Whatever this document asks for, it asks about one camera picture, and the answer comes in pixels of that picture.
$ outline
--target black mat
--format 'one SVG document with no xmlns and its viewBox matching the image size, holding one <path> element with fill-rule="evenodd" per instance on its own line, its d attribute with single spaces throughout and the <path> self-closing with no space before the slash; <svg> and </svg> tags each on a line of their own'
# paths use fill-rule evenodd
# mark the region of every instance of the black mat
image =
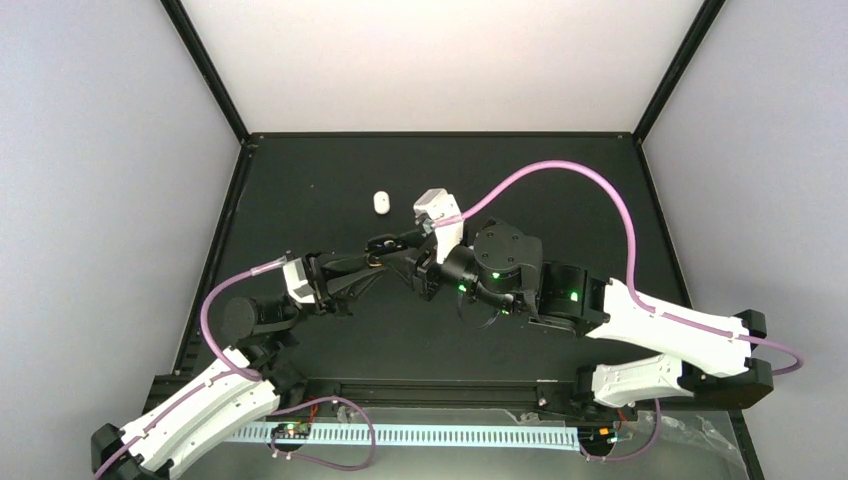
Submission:
<svg viewBox="0 0 848 480">
<path fill-rule="evenodd" d="M 517 168 L 567 159 L 605 176 L 634 217 L 637 286 L 681 302 L 671 253 L 629 134 L 619 135 L 313 135 L 259 139 L 223 254 L 218 282 L 254 265 L 308 251 L 360 252 L 377 234 L 412 225 L 413 202 L 444 187 L 467 209 Z M 379 217 L 372 195 L 385 190 L 392 211 Z M 592 182 L 565 171 L 526 177 L 471 220 L 472 230 L 498 216 L 544 242 L 545 258 L 623 279 L 624 228 L 615 207 Z M 213 332 L 226 298 L 276 293 L 271 273 L 230 289 L 212 311 Z M 479 331 L 463 325 L 455 292 L 426 303 L 386 276 L 358 303 L 353 317 L 316 317 L 295 329 L 294 360 L 309 377 L 410 380 L 573 380 L 578 366 L 649 355 L 617 342 L 575 340 L 502 317 Z M 488 309 L 472 311 L 483 321 Z M 201 352 L 197 366 L 211 355 Z"/>
</svg>

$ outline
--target white arm segment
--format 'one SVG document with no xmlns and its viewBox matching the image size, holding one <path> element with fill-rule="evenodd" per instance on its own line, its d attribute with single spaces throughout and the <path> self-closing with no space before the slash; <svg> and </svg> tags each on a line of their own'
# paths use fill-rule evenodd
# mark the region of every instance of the white arm segment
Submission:
<svg viewBox="0 0 848 480">
<path fill-rule="evenodd" d="M 610 315 L 609 321 L 586 336 L 618 340 L 667 353 L 719 378 L 748 371 L 745 359 L 751 356 L 750 343 L 682 325 L 663 318 L 662 313 L 668 312 L 736 335 L 747 335 L 748 329 L 742 326 L 741 319 L 696 312 L 641 293 L 639 297 L 656 307 L 656 313 L 652 315 L 636 305 L 627 286 L 613 279 L 604 292 L 604 312 Z"/>
<path fill-rule="evenodd" d="M 595 401 L 621 408 L 630 402 L 664 397 L 691 397 L 677 384 L 683 374 L 680 359 L 657 355 L 621 365 L 598 365 L 592 374 Z"/>
<path fill-rule="evenodd" d="M 249 364 L 237 350 L 228 348 L 224 354 L 240 368 Z M 171 459 L 174 465 L 170 478 L 175 479 L 232 432 L 276 410 L 279 397 L 268 381 L 253 382 L 238 374 L 211 381 L 215 375 L 228 370 L 226 365 L 216 360 L 162 405 L 122 427 L 125 433 L 121 440 L 124 443 L 137 436 L 142 437 L 129 453 L 144 457 L 143 468 L 156 471 Z M 144 434 L 144 428 L 157 415 L 194 387 L 204 384 L 204 388 L 165 415 L 147 435 Z"/>
<path fill-rule="evenodd" d="M 415 201 L 412 210 L 416 216 L 426 213 L 433 221 L 462 215 L 456 199 L 444 188 L 431 188 L 424 192 Z M 462 241 L 463 224 L 463 221 L 459 221 L 436 229 L 436 262 L 439 265 L 444 263 L 453 247 Z"/>
</svg>

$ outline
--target black metal frame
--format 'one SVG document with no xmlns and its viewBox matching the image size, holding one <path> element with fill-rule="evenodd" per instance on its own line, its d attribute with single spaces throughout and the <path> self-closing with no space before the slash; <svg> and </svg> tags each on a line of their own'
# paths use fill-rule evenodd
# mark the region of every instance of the black metal frame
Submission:
<svg viewBox="0 0 848 480">
<path fill-rule="evenodd" d="M 230 227 L 232 225 L 232 220 L 235 215 L 236 205 L 238 203 L 238 199 L 241 195 L 241 192 L 244 188 L 245 182 L 247 180 L 247 173 L 250 169 L 250 164 L 253 158 L 253 150 L 256 148 L 251 140 L 251 134 L 249 133 L 247 127 L 239 115 L 235 104 L 230 98 L 227 90 L 224 86 L 223 81 L 215 69 L 215 66 L 212 63 L 212 59 L 209 57 L 209 54 L 206 52 L 206 49 L 203 47 L 203 43 L 200 40 L 200 37 L 197 34 L 197 31 L 194 29 L 188 14 L 182 5 L 180 0 L 161 0 L 162 5 L 165 10 L 168 12 L 171 21 L 174 24 L 174 27 L 182 37 L 183 42 L 186 45 L 189 53 L 194 59 L 198 70 L 200 71 L 203 79 L 206 84 L 209 86 L 212 95 L 215 97 L 215 100 L 218 102 L 219 107 L 221 108 L 222 113 L 226 117 L 227 121 L 230 124 L 230 127 L 233 130 L 236 138 L 239 143 L 242 145 L 241 151 L 238 156 L 238 160 L 236 162 L 236 167 L 233 172 L 233 177 L 230 182 L 229 189 L 227 191 L 227 196 L 224 201 L 224 206 L 221 210 L 221 215 L 218 220 L 218 226 L 215 230 L 215 235 L 212 239 L 212 244 L 209 249 L 209 253 L 206 259 L 206 263 L 203 267 L 203 272 L 200 279 L 200 284 L 197 289 L 197 293 L 194 298 L 194 303 L 192 304 L 192 309 L 186 324 L 186 329 L 183 334 L 183 338 L 180 344 L 180 349 L 177 355 L 177 361 L 175 364 L 174 375 L 166 375 L 157 377 L 157 380 L 153 384 L 153 388 L 151 389 L 150 397 L 148 398 L 148 403 L 145 406 L 145 410 L 152 408 L 156 403 L 161 401 L 161 399 L 167 398 L 172 393 L 174 393 L 179 387 L 181 387 L 186 381 L 187 376 L 185 373 L 189 373 L 193 370 L 194 359 L 197 357 L 197 350 L 200 348 L 200 342 L 198 340 L 197 332 L 195 331 L 196 319 L 198 316 L 198 312 L 200 309 L 200 305 L 203 302 L 203 299 L 212 289 L 213 284 L 215 282 L 215 278 L 217 277 L 218 266 L 220 263 L 221 255 L 224 251 L 227 236 L 230 231 Z M 674 251 L 674 247 L 671 242 L 671 238 L 668 235 L 668 228 L 666 226 L 665 217 L 662 212 L 662 208 L 660 206 L 659 198 L 657 197 L 656 189 L 653 184 L 653 180 L 650 174 L 650 170 L 648 168 L 647 159 L 645 158 L 644 151 L 642 150 L 642 143 L 647 138 L 648 133 L 651 130 L 651 127 L 659 118 L 663 107 L 668 102 L 668 99 L 671 97 L 674 88 L 677 86 L 677 83 L 680 81 L 680 78 L 683 76 L 683 73 L 686 67 L 689 65 L 690 61 L 695 55 L 698 47 L 703 41 L 704 37 L 707 35 L 710 26 L 718 15 L 721 7 L 724 5 L 724 0 L 705 0 L 701 5 L 698 14 L 696 15 L 692 25 L 690 26 L 688 32 L 686 33 L 683 42 L 677 50 L 674 58 L 671 61 L 665 75 L 663 76 L 659 86 L 654 92 L 653 97 L 651 98 L 650 103 L 648 104 L 645 112 L 643 113 L 639 124 L 633 131 L 633 145 L 637 151 L 639 156 L 639 160 L 642 164 L 642 169 L 644 172 L 645 180 L 648 182 L 648 187 L 651 191 L 651 197 L 654 204 L 654 208 L 656 210 L 657 216 L 661 222 L 661 224 L 665 227 L 665 242 L 666 247 L 672 253 L 673 262 L 674 262 L 674 273 L 676 282 L 679 285 L 679 290 L 682 292 L 684 296 L 684 304 L 687 307 L 691 307 L 691 301 L 689 299 L 688 291 L 686 289 L 683 273 L 680 269 L 679 262 L 677 260 L 677 254 Z M 460 133 L 447 133 L 448 135 L 469 135 L 469 133 L 460 132 Z M 597 135 L 610 135 L 612 133 L 596 133 Z M 269 136 L 285 136 L 285 133 L 269 133 L 263 134 Z M 348 136 L 358 136 L 362 134 L 357 133 L 340 133 L 337 135 L 348 135 Z M 580 135 L 595 135 L 591 132 L 581 133 Z M 321 380 L 317 382 L 321 385 L 321 388 L 332 388 L 328 387 L 328 385 L 336 385 L 333 380 Z M 495 385 L 483 385 L 478 384 L 479 382 L 474 383 L 473 385 L 469 383 L 468 391 L 473 391 L 475 389 L 480 389 L 481 391 L 486 391 L 488 393 L 492 393 L 491 388 L 496 387 Z M 399 387 L 399 385 L 386 385 L 388 389 L 394 389 Z M 524 411 L 529 410 L 532 407 L 531 403 L 534 401 L 532 396 L 524 398 L 529 395 L 528 392 L 524 392 L 524 394 L 519 394 L 519 397 L 515 397 L 514 394 L 506 394 L 501 400 L 495 399 L 494 402 L 491 400 L 491 396 L 488 396 L 486 400 L 482 400 L 481 406 L 491 406 L 493 403 L 500 403 L 502 406 L 509 407 L 510 405 L 519 406 Z M 539 392 L 537 390 L 533 390 L 533 395 L 538 396 Z M 439 402 L 437 398 L 438 395 L 433 396 L 433 401 Z M 368 403 L 367 399 L 359 399 L 360 401 L 364 401 Z M 444 400 L 445 404 L 449 404 L 451 402 L 450 399 Z M 731 420 L 731 424 L 733 426 L 733 431 L 736 436 L 737 443 L 739 445 L 740 451 L 745 460 L 745 465 L 748 470 L 748 476 L 752 480 L 763 479 L 763 471 L 760 467 L 759 460 L 757 459 L 757 455 L 754 451 L 753 442 L 748 433 L 747 426 L 745 424 L 745 419 L 742 416 L 742 413 L 738 410 L 729 411 L 728 412 Z"/>
</svg>

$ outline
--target black wire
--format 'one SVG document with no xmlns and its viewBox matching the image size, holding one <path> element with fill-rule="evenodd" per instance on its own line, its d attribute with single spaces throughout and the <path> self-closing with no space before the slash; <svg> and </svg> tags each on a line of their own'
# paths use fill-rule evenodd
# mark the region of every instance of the black wire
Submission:
<svg viewBox="0 0 848 480">
<path fill-rule="evenodd" d="M 497 320 L 501 314 L 500 310 L 495 310 L 492 313 L 492 316 L 489 317 L 489 319 L 486 320 L 486 322 L 482 325 L 471 325 L 465 321 L 465 317 L 462 315 L 462 304 L 464 303 L 464 299 L 465 295 L 460 292 L 459 295 L 456 297 L 456 314 L 459 316 L 459 321 L 465 324 L 466 326 L 476 328 L 477 330 L 487 329 L 491 327 L 493 323 L 495 323 L 495 320 Z"/>
</svg>

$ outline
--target black frame post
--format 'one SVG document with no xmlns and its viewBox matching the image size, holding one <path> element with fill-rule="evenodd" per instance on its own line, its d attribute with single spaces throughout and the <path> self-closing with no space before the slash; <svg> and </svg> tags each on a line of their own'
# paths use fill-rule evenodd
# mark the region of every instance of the black frame post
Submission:
<svg viewBox="0 0 848 480">
<path fill-rule="evenodd" d="M 654 96 L 651 97 L 645 113 L 642 114 L 639 125 L 633 131 L 633 138 L 637 145 L 641 145 L 645 141 L 645 138 L 648 137 L 651 127 L 654 126 L 660 113 L 662 113 L 662 109 L 671 97 L 674 87 L 677 86 L 677 82 L 680 81 L 683 72 L 686 70 L 692 57 L 695 56 L 695 52 L 701 45 L 701 41 L 707 36 L 713 20 L 715 20 L 723 5 L 724 0 L 704 0 L 701 9 L 698 10 L 698 14 L 695 16 L 695 20 L 689 27 L 689 31 L 683 37 L 683 42 L 678 47 L 677 53 L 674 54 L 668 70 L 666 70 L 657 90 L 654 92 Z"/>
<path fill-rule="evenodd" d="M 233 129 L 233 133 L 236 135 L 239 143 L 244 144 L 250 133 L 241 120 L 241 116 L 238 110 L 236 110 L 230 94 L 227 93 L 227 89 L 224 87 L 224 82 L 218 75 L 218 71 L 215 70 L 215 65 L 212 64 L 212 59 L 209 58 L 206 48 L 203 47 L 203 42 L 200 41 L 197 30 L 191 24 L 183 2 L 180 0 L 162 0 L 162 6 L 165 7 L 165 11 L 171 17 L 171 22 L 176 27 L 180 37 L 182 37 L 188 53 L 194 59 L 197 69 L 200 70 L 203 80 L 215 97 L 215 101 L 218 102 L 218 106 L 224 113 L 224 117 L 226 117 L 227 122 L 230 124 L 230 128 Z"/>
</svg>

